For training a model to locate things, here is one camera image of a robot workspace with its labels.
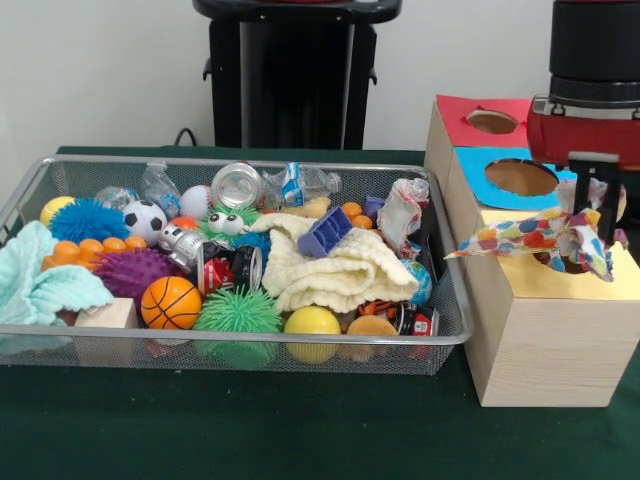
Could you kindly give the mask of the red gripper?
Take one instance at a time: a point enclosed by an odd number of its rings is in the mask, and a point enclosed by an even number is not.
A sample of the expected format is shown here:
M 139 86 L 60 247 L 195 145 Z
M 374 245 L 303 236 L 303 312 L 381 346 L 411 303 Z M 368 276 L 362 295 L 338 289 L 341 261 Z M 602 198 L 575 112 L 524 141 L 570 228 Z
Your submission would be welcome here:
M 622 171 L 639 170 L 639 120 L 591 119 L 546 115 L 530 110 L 527 139 L 534 160 L 569 166 L 572 162 L 612 164 Z M 576 174 L 573 214 L 591 207 L 591 167 L 573 167 Z M 614 243 L 620 200 L 617 170 L 600 170 L 605 184 L 600 195 L 598 235 L 606 246 Z

